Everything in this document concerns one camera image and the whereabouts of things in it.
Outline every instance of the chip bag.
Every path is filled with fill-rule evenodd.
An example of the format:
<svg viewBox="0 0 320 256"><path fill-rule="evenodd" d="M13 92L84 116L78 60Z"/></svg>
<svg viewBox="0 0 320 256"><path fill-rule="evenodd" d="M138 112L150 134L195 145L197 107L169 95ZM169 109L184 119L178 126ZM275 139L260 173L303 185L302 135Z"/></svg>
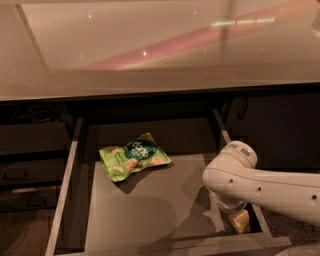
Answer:
<svg viewBox="0 0 320 256"><path fill-rule="evenodd" d="M167 154L157 145L151 134L142 134L126 146L110 146L99 150L102 166L113 181L123 181L131 173L171 162Z"/></svg>

